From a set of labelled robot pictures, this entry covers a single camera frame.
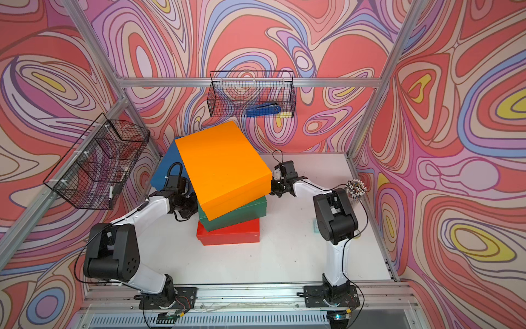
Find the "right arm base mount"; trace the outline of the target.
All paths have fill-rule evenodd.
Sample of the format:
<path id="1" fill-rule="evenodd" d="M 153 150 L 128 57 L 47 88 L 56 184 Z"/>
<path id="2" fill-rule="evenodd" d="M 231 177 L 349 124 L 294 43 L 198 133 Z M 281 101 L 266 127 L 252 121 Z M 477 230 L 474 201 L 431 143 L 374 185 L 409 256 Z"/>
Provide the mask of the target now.
<path id="1" fill-rule="evenodd" d="M 307 285 L 297 296 L 304 299 L 307 308 L 349 308 L 354 310 L 360 307 L 357 286 L 346 281 L 342 285 L 331 286 L 328 283 L 322 285 Z"/>

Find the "green shoebox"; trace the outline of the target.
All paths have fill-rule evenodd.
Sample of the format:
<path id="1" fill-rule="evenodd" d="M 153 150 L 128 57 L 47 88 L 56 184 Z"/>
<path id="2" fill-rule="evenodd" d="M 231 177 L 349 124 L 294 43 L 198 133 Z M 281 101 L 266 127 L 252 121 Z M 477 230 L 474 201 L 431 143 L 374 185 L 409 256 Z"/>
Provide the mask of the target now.
<path id="1" fill-rule="evenodd" d="M 261 197 L 212 221 L 207 218 L 200 205 L 198 205 L 197 209 L 200 224 L 203 225 L 207 232 L 212 232 L 265 217 L 267 215 L 267 199 L 266 197 Z"/>

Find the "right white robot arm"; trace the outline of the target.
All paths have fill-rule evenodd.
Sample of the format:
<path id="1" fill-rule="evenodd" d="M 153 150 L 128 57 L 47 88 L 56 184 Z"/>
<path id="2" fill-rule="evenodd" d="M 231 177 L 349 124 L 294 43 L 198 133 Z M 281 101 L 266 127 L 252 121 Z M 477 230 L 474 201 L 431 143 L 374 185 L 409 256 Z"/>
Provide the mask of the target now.
<path id="1" fill-rule="evenodd" d="M 350 283 L 345 250 L 347 243 L 355 237 L 359 223 L 349 196 L 349 186 L 320 187 L 299 175 L 293 161 L 289 160 L 275 166 L 271 181 L 271 195 L 282 197 L 286 193 L 312 198 L 319 234 L 327 241 L 324 284 L 333 288 Z"/>

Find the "red shoebox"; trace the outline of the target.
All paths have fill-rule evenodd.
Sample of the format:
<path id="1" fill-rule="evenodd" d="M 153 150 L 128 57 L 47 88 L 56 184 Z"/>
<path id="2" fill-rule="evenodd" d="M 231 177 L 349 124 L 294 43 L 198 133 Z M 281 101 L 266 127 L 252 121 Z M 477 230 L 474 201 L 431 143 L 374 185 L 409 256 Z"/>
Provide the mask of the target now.
<path id="1" fill-rule="evenodd" d="M 199 223 L 196 237 L 204 246 L 259 243 L 260 220 L 253 219 L 211 232 L 208 232 L 205 227 Z"/>

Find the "orange shoebox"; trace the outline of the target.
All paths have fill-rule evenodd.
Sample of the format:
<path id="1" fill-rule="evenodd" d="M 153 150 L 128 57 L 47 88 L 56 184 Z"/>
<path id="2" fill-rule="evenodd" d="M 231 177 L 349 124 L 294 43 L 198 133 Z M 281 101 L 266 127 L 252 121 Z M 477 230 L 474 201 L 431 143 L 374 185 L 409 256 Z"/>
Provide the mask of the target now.
<path id="1" fill-rule="evenodd" d="M 175 144 L 209 221 L 271 192 L 271 170 L 236 123 L 178 138 Z"/>

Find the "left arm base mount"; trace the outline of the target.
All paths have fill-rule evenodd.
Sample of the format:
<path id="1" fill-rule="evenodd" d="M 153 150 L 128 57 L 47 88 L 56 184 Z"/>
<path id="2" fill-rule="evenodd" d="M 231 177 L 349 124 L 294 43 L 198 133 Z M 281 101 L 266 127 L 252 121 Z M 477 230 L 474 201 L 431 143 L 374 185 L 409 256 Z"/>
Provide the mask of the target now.
<path id="1" fill-rule="evenodd" d="M 139 301 L 141 310 L 180 310 L 189 311 L 194 309 L 197 301 L 197 287 L 173 287 L 167 286 L 161 293 L 140 293 L 134 296 Z"/>

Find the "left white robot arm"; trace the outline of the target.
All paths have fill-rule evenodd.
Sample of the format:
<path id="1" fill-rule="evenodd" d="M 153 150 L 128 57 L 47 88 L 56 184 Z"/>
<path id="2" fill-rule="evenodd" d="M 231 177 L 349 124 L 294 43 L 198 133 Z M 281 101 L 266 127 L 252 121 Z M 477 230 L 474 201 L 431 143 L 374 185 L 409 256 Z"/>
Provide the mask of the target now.
<path id="1" fill-rule="evenodd" d="M 163 188 L 150 194 L 137 208 L 110 223 L 91 228 L 84 275 L 127 285 L 148 297 L 173 302 L 176 296 L 173 279 L 142 263 L 138 237 L 165 215 L 174 215 L 176 220 L 184 222 L 197 210 L 197 196 L 191 191 L 189 179 L 168 175 Z"/>

